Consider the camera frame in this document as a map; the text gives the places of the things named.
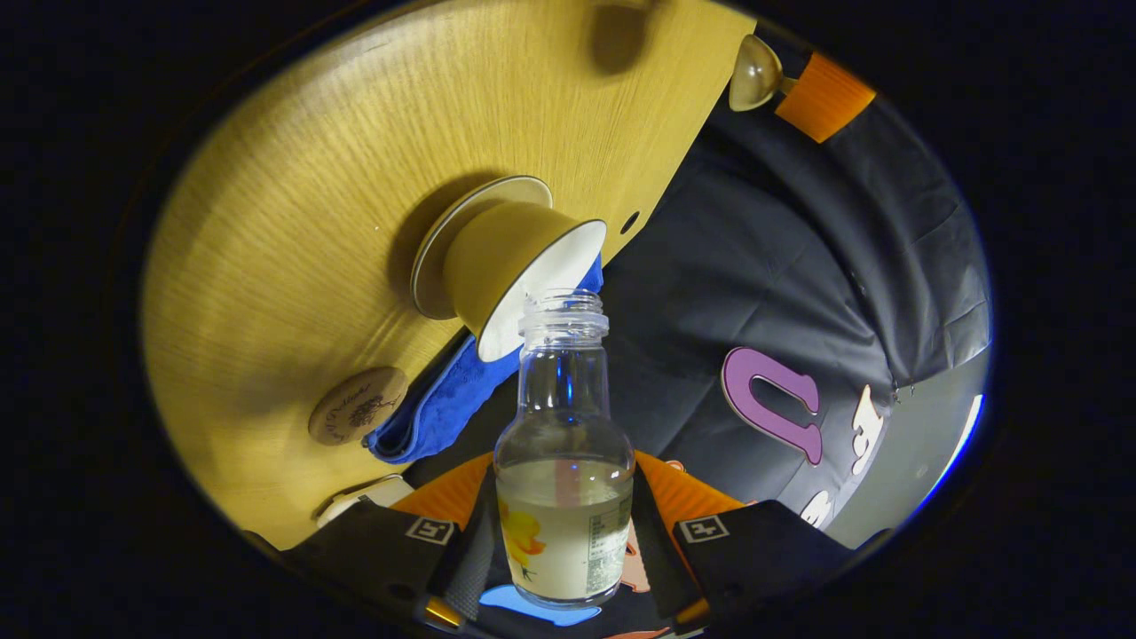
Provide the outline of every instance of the purple letter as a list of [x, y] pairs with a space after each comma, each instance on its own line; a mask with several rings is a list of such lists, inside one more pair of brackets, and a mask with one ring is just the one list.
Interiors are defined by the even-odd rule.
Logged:
[[761, 377], [792, 395], [812, 414], [820, 410], [820, 393], [817, 392], [816, 382], [809, 375], [797, 375], [776, 359], [752, 348], [735, 348], [726, 355], [726, 362], [721, 365], [721, 388], [734, 412], [759, 431], [803, 450], [813, 466], [819, 464], [820, 429], [817, 424], [802, 429], [762, 406], [750, 391], [750, 382], [754, 377]]

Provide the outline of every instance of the beige cup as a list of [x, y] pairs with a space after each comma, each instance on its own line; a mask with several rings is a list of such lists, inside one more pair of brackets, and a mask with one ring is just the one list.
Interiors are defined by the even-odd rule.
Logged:
[[477, 338], [483, 362], [521, 345], [517, 322], [526, 294], [579, 284], [607, 231], [602, 219], [580, 222], [537, 204], [506, 201], [458, 233], [446, 251], [443, 280], [458, 317]]

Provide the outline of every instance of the bottle neck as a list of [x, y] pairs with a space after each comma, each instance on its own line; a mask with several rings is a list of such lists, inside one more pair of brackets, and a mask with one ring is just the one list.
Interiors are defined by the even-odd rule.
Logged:
[[611, 416], [608, 354], [595, 339], [529, 345], [520, 352], [518, 412], [566, 410], [582, 416]]
[[611, 416], [608, 355], [600, 340], [608, 318], [599, 296], [584, 290], [554, 290], [529, 299], [520, 321], [518, 410], [565, 410]]

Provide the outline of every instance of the glass bottle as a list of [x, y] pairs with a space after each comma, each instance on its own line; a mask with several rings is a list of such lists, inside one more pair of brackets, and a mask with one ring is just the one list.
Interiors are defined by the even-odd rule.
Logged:
[[513, 584], [550, 608], [599, 605], [623, 574], [635, 454], [611, 421], [602, 310], [582, 289], [529, 298], [517, 417], [493, 455]]

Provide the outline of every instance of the wooden tabletop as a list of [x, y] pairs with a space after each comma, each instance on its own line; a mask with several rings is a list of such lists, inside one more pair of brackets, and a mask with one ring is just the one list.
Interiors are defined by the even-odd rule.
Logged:
[[308, 418], [359, 371], [414, 379], [460, 329], [409, 299], [434, 219], [482, 182], [531, 174], [558, 210], [608, 222], [610, 259], [650, 218], [753, 28], [700, 0], [426, 3], [241, 103], [170, 192], [142, 300], [151, 388], [202, 490], [289, 548], [326, 499], [399, 470], [315, 442]]

